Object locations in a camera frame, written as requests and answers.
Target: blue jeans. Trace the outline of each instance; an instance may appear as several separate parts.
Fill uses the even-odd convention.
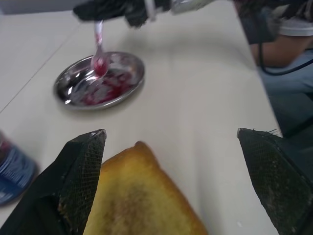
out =
[[[274,41],[274,37],[269,32],[267,27],[268,12],[262,11],[258,15],[259,27],[262,29],[264,42]],[[243,29],[246,33],[246,37],[250,44],[256,44],[259,42],[258,32],[255,29],[254,23],[250,18],[241,19]],[[313,59],[313,51],[305,51],[300,55],[290,66],[285,68],[268,68],[269,71],[285,71]],[[260,76],[263,80],[265,89],[269,95],[277,94],[298,94],[298,93],[313,93],[313,64],[296,72],[292,72],[282,76],[271,76],[264,73],[259,68]]]
[[[266,22],[267,12],[259,16],[264,42],[274,41]],[[258,32],[251,19],[241,19],[243,29],[250,44],[259,42]],[[285,71],[313,59],[313,50],[305,51],[290,66],[283,69],[268,68],[269,71]],[[313,102],[304,93],[313,93],[313,64],[283,76],[267,75],[259,69],[263,84],[275,112],[282,133],[303,123],[313,116]],[[293,138],[300,146],[312,146],[313,130],[304,131]]]
[[[300,55],[290,66],[285,68],[268,68],[269,71],[285,71],[313,59],[313,51],[307,50]],[[298,71],[282,75],[271,76],[259,68],[260,76],[269,95],[313,93],[313,64]]]

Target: person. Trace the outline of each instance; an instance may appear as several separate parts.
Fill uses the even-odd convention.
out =
[[[288,6],[275,9],[264,8],[257,16],[258,29],[253,20],[242,18],[241,22],[250,43],[252,55],[259,65],[259,33],[263,43],[264,64],[272,72],[286,71],[313,59],[313,23],[300,17],[281,19]],[[263,84],[269,95],[313,93],[313,64],[298,71],[272,76],[259,68]]]

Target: person's arm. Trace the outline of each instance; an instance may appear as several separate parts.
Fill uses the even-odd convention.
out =
[[[313,36],[294,37],[279,35],[272,43],[263,43],[264,64],[268,67],[285,67],[291,64],[313,41]],[[259,64],[258,44],[251,45],[251,51]]]

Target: white sleeve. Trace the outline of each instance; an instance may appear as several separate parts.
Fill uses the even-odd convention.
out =
[[[313,36],[313,23],[298,18],[281,20],[279,34],[286,36]]]

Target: black cable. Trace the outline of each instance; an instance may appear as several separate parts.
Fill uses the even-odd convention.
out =
[[[300,69],[302,69],[308,65],[313,64],[313,59],[312,59],[312,60],[309,60],[308,62],[303,63],[302,65],[299,65],[299,66],[292,68],[290,70],[286,70],[286,71],[282,71],[282,72],[268,71],[264,65],[264,58],[263,58],[263,30],[261,29],[261,27],[259,27],[260,24],[259,24],[259,19],[258,19],[257,15],[251,14],[251,16],[252,16],[252,19],[253,19],[254,24],[256,26],[257,32],[259,33],[259,44],[258,44],[259,64],[260,64],[260,67],[264,73],[266,73],[268,75],[272,75],[272,76],[282,76],[282,75],[286,75],[286,74],[298,71],[298,70],[300,70]]]

